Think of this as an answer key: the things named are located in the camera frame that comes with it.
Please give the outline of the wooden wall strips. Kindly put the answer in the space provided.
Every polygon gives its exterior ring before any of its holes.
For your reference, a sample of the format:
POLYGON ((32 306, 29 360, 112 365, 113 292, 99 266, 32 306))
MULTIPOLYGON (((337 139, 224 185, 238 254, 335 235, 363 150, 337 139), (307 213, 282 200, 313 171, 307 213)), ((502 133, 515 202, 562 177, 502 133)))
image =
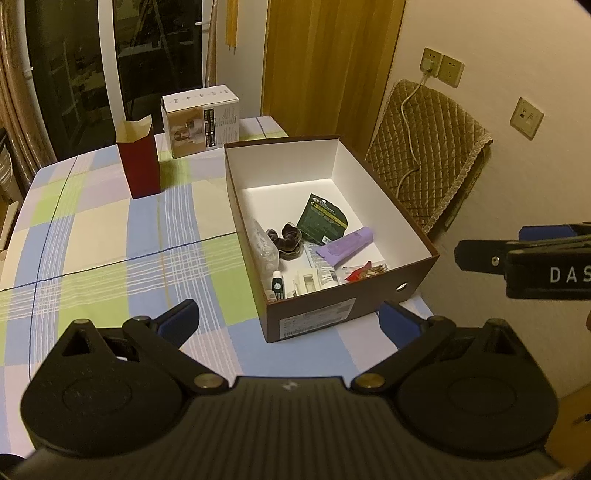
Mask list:
POLYGON ((229 49, 238 46, 238 0, 226 1, 224 42, 229 49))

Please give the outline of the purple cream tube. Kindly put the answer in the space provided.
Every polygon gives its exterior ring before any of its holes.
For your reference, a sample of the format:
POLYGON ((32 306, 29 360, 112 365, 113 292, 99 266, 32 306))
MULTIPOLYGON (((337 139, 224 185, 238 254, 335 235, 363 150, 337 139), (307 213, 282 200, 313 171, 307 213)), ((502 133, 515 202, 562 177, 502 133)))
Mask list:
POLYGON ((315 250, 326 263, 338 267, 360 253, 374 242, 374 233, 369 227, 360 228, 338 240, 318 247, 315 250))

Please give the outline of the orange curtain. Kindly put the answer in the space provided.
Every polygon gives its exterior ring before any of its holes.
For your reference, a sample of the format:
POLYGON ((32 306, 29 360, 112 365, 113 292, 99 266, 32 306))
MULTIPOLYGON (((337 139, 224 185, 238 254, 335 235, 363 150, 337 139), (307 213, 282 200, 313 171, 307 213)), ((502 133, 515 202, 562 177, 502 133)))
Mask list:
POLYGON ((271 1, 262 112, 290 136, 336 135, 362 159, 374 135, 405 2, 271 1))

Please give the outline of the dark green foil sachet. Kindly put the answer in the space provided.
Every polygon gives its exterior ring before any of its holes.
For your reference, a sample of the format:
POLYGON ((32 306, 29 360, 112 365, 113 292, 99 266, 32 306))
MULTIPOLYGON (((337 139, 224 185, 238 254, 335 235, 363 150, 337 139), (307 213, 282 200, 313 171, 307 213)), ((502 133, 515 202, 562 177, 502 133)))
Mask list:
POLYGON ((317 245, 338 240, 345 235, 348 226, 348 218, 338 206, 315 194, 310 195, 297 221, 304 240, 317 245))

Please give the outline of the checked pastel tablecloth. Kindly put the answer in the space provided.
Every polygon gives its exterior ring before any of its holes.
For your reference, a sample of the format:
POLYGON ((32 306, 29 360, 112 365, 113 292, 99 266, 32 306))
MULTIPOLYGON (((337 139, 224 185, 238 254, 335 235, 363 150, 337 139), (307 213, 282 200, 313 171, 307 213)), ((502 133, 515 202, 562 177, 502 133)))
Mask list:
POLYGON ((199 309, 183 352, 222 377, 351 380, 394 352, 378 329, 384 299, 403 304, 438 252, 375 167, 334 136, 288 137, 270 117, 240 124, 238 144, 174 158, 156 139, 162 191, 131 196, 116 147, 41 169, 17 219, 1 273, 1 449, 27 455, 22 395, 76 319, 99 328, 199 309), (385 274, 270 305, 246 257, 242 223, 280 228, 311 195, 338 206, 373 243, 352 266, 385 274))

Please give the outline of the white small packet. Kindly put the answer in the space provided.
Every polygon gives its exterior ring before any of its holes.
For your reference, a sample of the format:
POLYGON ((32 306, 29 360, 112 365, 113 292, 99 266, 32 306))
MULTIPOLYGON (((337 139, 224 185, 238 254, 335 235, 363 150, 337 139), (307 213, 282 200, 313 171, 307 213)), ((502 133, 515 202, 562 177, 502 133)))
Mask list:
POLYGON ((335 268, 329 265, 321 255, 318 255, 317 246, 310 242, 304 242, 304 255, 308 260, 308 265, 315 268, 318 273, 318 281, 322 289, 339 286, 339 279, 335 268))

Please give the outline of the dark red open carton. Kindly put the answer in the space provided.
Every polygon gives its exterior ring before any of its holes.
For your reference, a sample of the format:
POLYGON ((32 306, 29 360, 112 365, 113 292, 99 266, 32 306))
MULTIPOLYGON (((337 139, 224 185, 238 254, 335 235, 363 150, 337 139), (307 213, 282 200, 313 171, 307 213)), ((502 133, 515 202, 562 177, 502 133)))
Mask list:
POLYGON ((152 116, 138 121, 122 120, 115 132, 119 158, 133 199, 160 192, 158 161, 152 116))

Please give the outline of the beige shiny curtain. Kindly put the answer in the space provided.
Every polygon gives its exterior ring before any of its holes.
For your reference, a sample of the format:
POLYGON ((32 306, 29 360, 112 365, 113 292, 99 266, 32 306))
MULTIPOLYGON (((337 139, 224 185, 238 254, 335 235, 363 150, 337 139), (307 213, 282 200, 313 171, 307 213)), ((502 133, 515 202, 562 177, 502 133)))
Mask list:
POLYGON ((17 2, 1 2, 1 121, 6 128, 20 182, 27 191, 43 167, 56 162, 42 135, 34 96, 26 84, 17 31, 17 2))

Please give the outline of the double wall socket plate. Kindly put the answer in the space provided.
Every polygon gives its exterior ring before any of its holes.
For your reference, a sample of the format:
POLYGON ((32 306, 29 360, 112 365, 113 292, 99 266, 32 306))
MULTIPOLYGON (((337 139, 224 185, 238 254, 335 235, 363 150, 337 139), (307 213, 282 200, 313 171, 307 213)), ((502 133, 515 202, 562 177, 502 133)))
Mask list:
POLYGON ((460 85, 465 64, 460 60, 452 58, 448 55, 443 55, 441 52, 425 47, 421 59, 420 69, 422 71, 422 61, 429 58, 436 63, 435 72, 433 75, 427 75, 439 79, 448 86, 457 88, 460 85))

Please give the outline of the white charger plug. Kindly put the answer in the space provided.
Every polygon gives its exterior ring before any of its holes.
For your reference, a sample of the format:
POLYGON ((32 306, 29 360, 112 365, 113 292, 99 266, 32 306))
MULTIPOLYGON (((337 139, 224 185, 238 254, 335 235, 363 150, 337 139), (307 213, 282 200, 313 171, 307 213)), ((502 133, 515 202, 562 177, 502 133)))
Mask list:
POLYGON ((425 58, 422 61, 422 71, 426 74, 426 75, 433 75, 435 72, 435 68, 436 68, 436 63, 429 59, 429 58, 425 58))

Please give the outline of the brown white cardboard shoebox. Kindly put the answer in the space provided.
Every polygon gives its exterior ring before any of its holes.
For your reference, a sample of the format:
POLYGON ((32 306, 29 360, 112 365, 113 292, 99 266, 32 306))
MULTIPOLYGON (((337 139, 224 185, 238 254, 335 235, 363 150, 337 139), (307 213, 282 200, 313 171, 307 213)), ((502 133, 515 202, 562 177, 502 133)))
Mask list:
POLYGON ((439 257, 385 181, 335 136, 231 143, 224 160, 267 342, 404 301, 439 257))

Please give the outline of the white pill bottle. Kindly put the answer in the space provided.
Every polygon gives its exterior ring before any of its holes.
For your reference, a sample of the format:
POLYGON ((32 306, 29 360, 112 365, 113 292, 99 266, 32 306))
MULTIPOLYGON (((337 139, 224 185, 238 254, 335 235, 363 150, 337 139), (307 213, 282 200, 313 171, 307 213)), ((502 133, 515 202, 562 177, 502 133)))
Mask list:
POLYGON ((322 290, 318 270, 315 268, 301 269, 297 271, 294 279, 295 295, 303 296, 322 290))

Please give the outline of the white printed product box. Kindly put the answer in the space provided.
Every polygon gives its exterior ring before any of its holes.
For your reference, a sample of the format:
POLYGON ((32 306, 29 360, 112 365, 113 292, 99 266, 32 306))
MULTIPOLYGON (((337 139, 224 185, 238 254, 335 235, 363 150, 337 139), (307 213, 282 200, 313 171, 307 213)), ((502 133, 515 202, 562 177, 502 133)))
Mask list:
POLYGON ((173 158, 239 139, 239 99, 228 86, 194 89, 161 98, 165 137, 173 158))

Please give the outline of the red candy snack packet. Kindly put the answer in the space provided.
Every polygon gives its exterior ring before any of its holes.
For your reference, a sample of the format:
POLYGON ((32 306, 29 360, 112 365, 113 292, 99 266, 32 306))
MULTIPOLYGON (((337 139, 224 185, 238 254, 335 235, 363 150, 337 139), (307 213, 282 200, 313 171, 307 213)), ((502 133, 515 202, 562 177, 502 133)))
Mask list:
POLYGON ((368 261, 363 266, 359 267, 346 267, 344 269, 345 281, 348 283, 367 279, 376 275, 385 273, 388 270, 388 266, 384 262, 372 262, 368 261))

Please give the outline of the single wall socket plate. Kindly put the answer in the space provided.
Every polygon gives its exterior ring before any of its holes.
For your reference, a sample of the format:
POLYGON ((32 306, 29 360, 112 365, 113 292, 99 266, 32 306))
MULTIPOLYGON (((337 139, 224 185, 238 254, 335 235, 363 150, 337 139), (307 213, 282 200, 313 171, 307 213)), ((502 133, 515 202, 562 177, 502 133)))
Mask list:
POLYGON ((533 140, 544 118, 544 113, 520 97, 510 119, 510 125, 524 135, 527 139, 533 140))

